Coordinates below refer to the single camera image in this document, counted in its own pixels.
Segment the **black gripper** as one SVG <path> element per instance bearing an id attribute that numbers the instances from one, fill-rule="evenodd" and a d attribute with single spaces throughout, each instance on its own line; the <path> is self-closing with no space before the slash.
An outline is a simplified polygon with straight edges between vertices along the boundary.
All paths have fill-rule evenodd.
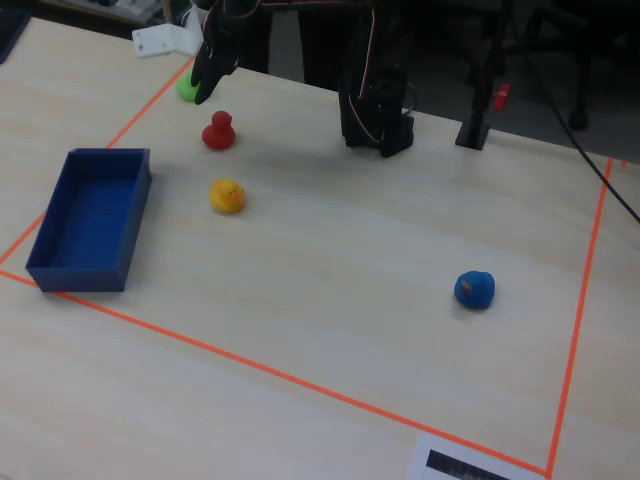
<path id="1" fill-rule="evenodd" d="M 204 103 L 223 76 L 231 75 L 242 55 L 269 53 L 270 15 L 262 1 L 207 1 L 202 23 L 203 43 L 195 57 L 192 86 L 194 103 Z M 215 48 L 230 45 L 233 50 Z"/>

